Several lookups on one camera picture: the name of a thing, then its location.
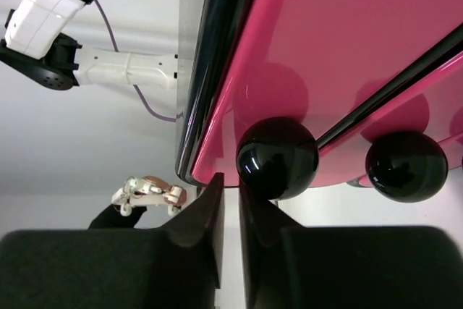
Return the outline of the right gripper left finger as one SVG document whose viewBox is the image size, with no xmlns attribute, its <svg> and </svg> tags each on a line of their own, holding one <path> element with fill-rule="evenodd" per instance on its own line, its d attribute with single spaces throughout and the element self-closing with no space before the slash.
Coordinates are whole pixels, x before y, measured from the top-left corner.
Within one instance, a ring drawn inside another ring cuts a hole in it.
<svg viewBox="0 0 463 309">
<path fill-rule="evenodd" d="M 20 230 L 1 240 L 3 308 L 213 308 L 224 176 L 152 229 Z"/>
</svg>

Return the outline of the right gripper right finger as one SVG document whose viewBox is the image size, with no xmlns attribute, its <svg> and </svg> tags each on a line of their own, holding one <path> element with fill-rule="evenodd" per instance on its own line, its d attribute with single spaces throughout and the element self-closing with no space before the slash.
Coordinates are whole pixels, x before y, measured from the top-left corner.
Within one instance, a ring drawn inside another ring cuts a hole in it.
<svg viewBox="0 0 463 309">
<path fill-rule="evenodd" d="M 248 308 L 460 308 L 462 256 L 427 226 L 304 227 L 246 185 Z"/>
</svg>

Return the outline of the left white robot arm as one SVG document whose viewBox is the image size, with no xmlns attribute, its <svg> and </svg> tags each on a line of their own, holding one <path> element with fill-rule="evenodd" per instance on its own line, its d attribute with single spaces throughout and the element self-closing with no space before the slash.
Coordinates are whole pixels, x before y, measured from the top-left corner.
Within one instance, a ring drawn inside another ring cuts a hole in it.
<svg viewBox="0 0 463 309">
<path fill-rule="evenodd" d="M 83 46 L 64 27 L 97 0 L 21 0 L 9 12 L 1 62 L 52 90 L 136 85 L 175 91 L 178 55 L 153 56 Z"/>
</svg>

